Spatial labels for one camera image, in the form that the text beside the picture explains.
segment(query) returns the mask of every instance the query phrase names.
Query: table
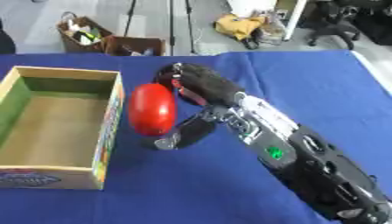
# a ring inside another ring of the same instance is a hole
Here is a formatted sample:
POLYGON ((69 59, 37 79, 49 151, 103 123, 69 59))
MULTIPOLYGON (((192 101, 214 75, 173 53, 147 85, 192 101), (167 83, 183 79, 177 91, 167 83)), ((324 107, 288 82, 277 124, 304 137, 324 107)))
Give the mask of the table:
MULTIPOLYGON (((392 99, 349 51, 240 52, 214 57, 100 54, 0 56, 13 65, 120 70, 126 93, 169 63, 210 66, 338 145, 392 195, 392 99)), ((200 108, 178 99, 178 120, 200 108)), ((219 127, 181 151, 151 151, 122 115, 105 190, 0 190, 7 224, 329 223, 219 127)))

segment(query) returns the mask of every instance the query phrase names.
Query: floor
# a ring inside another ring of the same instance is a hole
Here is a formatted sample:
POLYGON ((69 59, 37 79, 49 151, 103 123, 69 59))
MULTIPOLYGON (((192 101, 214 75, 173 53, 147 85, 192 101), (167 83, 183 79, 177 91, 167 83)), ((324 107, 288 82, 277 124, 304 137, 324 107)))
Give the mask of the floor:
MULTIPOLYGON (((116 35, 124 35, 127 11, 132 0, 0 0, 0 18, 4 29, 15 39, 18 53, 63 53, 56 24, 64 11, 91 17, 116 35)), ((169 39, 169 0, 137 0, 135 16, 129 36, 160 37, 169 39)), ((190 0, 193 7, 192 22, 195 47, 199 55, 239 52, 246 49, 231 38, 220 35, 211 23, 222 13, 230 11, 225 0, 190 0)), ((191 55, 185 0, 174 0, 175 55, 191 55)), ((334 37, 324 37, 315 47, 305 43, 310 30, 296 29, 291 41, 280 46, 263 45, 260 51, 315 51, 344 48, 334 37)), ((355 51, 364 55, 392 86, 392 47, 372 43, 367 37, 355 43, 355 51)))

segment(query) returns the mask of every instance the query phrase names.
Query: red tomato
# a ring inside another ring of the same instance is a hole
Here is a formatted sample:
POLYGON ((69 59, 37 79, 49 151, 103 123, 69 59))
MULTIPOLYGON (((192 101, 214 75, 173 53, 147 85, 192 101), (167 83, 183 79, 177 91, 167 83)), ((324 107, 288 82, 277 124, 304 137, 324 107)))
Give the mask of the red tomato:
POLYGON ((129 122, 140 134, 166 134, 174 125, 176 115, 176 103, 172 92, 160 84, 141 85, 135 88, 130 97, 129 122))

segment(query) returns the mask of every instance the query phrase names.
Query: cardboard box on floor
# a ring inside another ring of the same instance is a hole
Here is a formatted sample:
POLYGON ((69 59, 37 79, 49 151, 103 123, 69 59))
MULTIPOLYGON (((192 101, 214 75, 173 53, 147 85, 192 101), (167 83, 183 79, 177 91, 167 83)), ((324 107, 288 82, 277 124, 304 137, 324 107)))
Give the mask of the cardboard box on floor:
POLYGON ((102 189, 118 72, 14 66, 0 83, 0 187, 102 189))

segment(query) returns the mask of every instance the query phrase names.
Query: robotic arm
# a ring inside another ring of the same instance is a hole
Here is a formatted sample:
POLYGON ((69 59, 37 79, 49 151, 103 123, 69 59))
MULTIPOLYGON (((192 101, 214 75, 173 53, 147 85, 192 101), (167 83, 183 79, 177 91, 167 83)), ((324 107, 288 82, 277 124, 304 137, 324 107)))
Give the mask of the robotic arm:
POLYGON ((178 89, 204 109, 154 140, 158 150, 177 150, 228 126, 284 185, 328 220, 345 224, 389 223, 391 205, 368 176, 336 146, 293 122, 265 100, 237 87, 214 71, 193 64, 174 64, 154 80, 178 89))

